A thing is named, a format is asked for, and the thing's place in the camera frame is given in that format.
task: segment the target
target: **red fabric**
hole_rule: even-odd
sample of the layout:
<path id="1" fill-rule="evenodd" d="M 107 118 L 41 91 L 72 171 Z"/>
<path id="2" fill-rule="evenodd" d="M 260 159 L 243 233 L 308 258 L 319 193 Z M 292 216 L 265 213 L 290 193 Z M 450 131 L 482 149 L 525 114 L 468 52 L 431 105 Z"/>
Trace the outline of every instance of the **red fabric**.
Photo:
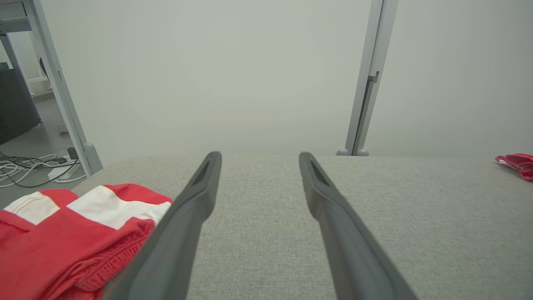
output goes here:
<path id="1" fill-rule="evenodd" d="M 498 156 L 496 161 L 501 165 L 518 170 L 522 179 L 533 181 L 533 155 L 516 153 Z"/>
<path id="2" fill-rule="evenodd" d="M 133 259 L 156 226 L 156 221 L 145 215 L 128 219 L 125 214 L 130 212 L 121 210 L 120 205 L 139 201 L 145 206 L 156 204 L 151 208 L 157 204 L 167 208 L 172 203 L 168 197 L 138 185 L 98 187 L 108 192 L 106 188 L 114 192 L 111 197 L 117 197 L 109 203 L 118 203 L 118 209 L 109 210 L 109 219 L 126 220 L 118 229 L 86 217 L 91 214 L 91 205 L 77 210 L 68 207 L 83 198 L 69 190 L 37 192 L 0 211 L 1 299 L 101 299 L 105 282 Z M 85 203 L 98 199 L 96 192 L 90 196 Z M 39 209 L 37 204 L 43 201 L 57 211 L 34 224 L 38 221 L 28 214 L 33 213 L 32 207 Z M 102 204 L 95 202 L 95 207 Z"/>

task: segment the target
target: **gray floor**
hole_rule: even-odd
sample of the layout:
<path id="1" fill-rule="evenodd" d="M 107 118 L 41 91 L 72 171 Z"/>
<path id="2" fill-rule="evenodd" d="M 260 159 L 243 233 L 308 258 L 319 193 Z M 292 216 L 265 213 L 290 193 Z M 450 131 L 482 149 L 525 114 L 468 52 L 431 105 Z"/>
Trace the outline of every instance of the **gray floor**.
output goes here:
<path id="1" fill-rule="evenodd" d="M 57 127 L 63 123 L 63 118 L 59 112 L 59 107 L 55 99 L 40 101 L 35 104 L 37 111 L 43 121 L 41 124 L 32 128 L 30 131 L 0 145 L 0 151 L 6 155 L 40 157 L 48 154 L 57 154 L 58 156 L 67 155 L 67 148 L 72 147 L 72 140 L 68 133 L 59 133 Z M 21 184 L 36 185 L 47 181 L 49 171 L 32 171 Z M 84 174 L 83 169 L 79 168 L 72 178 L 77 178 Z M 0 181 L 0 185 L 8 184 L 9 179 Z M 23 188 L 10 186 L 0 188 L 0 209 L 3 209 L 14 200 L 39 190 L 49 188 L 67 188 L 73 187 L 84 181 L 85 178 L 72 183 L 49 183 L 41 187 Z"/>

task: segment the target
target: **gray fabric surface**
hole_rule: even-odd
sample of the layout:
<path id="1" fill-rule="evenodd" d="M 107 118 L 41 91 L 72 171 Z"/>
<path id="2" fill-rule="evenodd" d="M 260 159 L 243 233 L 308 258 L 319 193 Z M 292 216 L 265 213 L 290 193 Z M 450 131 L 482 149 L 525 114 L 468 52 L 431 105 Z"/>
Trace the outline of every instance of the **gray fabric surface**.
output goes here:
<path id="1" fill-rule="evenodd" d="M 140 157 L 74 188 L 175 197 L 203 157 Z M 533 183 L 487 160 L 318 156 L 423 299 L 533 298 Z M 188 299 L 335 298 L 297 156 L 223 156 Z"/>

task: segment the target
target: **folded red clothing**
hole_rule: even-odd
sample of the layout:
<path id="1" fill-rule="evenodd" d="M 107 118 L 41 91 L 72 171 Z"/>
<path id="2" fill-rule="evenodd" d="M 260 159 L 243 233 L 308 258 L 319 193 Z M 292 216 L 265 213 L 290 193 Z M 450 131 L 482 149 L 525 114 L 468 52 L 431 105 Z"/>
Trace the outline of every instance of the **folded red clothing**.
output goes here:
<path id="1" fill-rule="evenodd" d="M 516 153 L 498 156 L 496 161 L 501 165 L 519 171 L 522 179 L 533 181 L 533 155 Z"/>
<path id="2" fill-rule="evenodd" d="M 134 184 L 24 196 L 0 211 L 0 298 L 101 299 L 172 200 Z"/>

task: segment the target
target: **crumpled red cloth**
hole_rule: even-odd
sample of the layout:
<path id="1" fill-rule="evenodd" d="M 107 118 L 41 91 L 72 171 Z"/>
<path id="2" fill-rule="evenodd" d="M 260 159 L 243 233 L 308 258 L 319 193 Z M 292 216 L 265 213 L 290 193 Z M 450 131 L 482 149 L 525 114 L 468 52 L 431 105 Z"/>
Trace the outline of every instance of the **crumpled red cloth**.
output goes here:
<path id="1" fill-rule="evenodd" d="M 496 161 L 501 165 L 519 171 L 522 179 L 533 181 L 533 155 L 524 153 L 509 154 L 498 156 Z"/>

